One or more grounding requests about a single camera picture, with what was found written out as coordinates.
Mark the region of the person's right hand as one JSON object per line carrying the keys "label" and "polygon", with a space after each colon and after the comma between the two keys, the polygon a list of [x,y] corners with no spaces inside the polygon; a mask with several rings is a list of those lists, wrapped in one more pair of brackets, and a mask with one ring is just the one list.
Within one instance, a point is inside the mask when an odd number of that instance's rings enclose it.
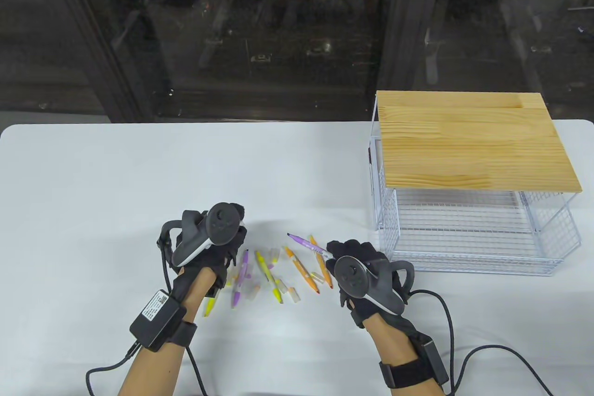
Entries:
{"label": "person's right hand", "polygon": [[414,266],[406,260],[390,262],[370,242],[331,241],[332,255],[325,264],[340,288],[340,304],[346,306],[355,324],[379,315],[389,326],[409,338],[421,337],[412,322],[403,317],[414,284]]}

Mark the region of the person's left hand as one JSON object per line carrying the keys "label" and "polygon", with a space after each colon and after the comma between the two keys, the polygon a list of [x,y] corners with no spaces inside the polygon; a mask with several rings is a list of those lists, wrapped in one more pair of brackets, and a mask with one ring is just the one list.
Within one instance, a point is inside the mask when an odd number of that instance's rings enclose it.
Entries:
{"label": "person's left hand", "polygon": [[174,280],[172,296],[178,302],[189,294],[199,273],[207,268],[215,275],[208,286],[212,296],[227,280],[230,264],[244,243],[247,229],[243,224],[245,209],[237,203],[220,202],[209,211],[185,210],[181,217],[181,232],[172,251],[170,264],[180,275]]}

